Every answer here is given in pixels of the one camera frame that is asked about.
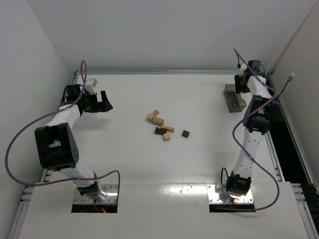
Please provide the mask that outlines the engraved long light wood block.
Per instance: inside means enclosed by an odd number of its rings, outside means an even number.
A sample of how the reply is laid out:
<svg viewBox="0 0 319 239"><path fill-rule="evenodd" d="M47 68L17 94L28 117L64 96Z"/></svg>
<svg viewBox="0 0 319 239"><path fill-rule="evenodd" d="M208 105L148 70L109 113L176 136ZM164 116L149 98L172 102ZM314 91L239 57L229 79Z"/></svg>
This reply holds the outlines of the engraved long light wood block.
<svg viewBox="0 0 319 239"><path fill-rule="evenodd" d="M152 124L155 124L158 126L164 125L164 119L154 117L152 120Z"/></svg>

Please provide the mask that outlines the plain long light wood block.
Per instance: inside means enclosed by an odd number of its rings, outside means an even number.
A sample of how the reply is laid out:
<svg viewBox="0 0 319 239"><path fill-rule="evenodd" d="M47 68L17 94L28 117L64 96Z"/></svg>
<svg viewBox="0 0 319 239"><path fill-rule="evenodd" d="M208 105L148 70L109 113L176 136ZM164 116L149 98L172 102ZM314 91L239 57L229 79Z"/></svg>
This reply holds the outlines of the plain long light wood block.
<svg viewBox="0 0 319 239"><path fill-rule="evenodd" d="M160 112L158 110L154 110L152 113L148 113L147 115L147 121L152 122L153 119L159 114Z"/></svg>

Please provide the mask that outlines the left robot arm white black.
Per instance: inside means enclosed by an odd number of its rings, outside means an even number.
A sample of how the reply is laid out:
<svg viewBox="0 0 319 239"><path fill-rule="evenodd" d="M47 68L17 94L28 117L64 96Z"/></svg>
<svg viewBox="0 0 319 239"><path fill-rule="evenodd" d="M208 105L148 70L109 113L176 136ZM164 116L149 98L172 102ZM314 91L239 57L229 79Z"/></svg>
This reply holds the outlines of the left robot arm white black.
<svg viewBox="0 0 319 239"><path fill-rule="evenodd" d="M96 173L80 162L72 127L83 113L113 109L106 92L100 93L101 101L91 86L66 86L57 114L46 126L38 127L34 132L42 168L64 174L73 181L81 196L95 202L106 199L107 189L100 183Z"/></svg>

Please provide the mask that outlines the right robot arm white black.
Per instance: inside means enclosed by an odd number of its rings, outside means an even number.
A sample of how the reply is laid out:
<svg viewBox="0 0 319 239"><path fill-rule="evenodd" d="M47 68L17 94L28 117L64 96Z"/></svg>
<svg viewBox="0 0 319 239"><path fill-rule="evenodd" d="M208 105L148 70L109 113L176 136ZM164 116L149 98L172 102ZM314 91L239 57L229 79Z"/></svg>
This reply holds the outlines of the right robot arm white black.
<svg viewBox="0 0 319 239"><path fill-rule="evenodd" d="M240 144L238 160L227 177L225 190L234 198L247 195L252 181L252 169L259 144L270 131L279 109L277 94L269 93L270 87L261 73L261 62L250 60L247 64L238 65L239 74L234 76L234 91L226 92L231 96L230 106L241 106L241 96L251 94L244 118L239 125L244 127L244 139Z"/></svg>

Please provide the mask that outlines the thin light wood plank block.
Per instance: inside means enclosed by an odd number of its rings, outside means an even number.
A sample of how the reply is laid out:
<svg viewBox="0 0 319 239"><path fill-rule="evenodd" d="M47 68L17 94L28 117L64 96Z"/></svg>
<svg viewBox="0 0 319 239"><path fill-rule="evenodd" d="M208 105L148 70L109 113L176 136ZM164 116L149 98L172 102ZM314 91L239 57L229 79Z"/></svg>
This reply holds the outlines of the thin light wood plank block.
<svg viewBox="0 0 319 239"><path fill-rule="evenodd" d="M174 132L175 128L170 126L161 125L160 128L166 129L168 132Z"/></svg>

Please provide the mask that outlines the smoky transparent plastic box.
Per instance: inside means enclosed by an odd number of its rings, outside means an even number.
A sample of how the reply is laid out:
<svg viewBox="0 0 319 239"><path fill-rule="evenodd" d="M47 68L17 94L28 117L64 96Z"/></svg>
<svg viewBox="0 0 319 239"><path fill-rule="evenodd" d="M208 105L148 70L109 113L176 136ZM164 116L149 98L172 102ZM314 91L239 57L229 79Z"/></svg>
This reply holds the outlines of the smoky transparent plastic box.
<svg viewBox="0 0 319 239"><path fill-rule="evenodd" d="M225 85L223 94L230 113L239 113L245 109L246 102L241 98L240 94L236 93L234 84Z"/></svg>

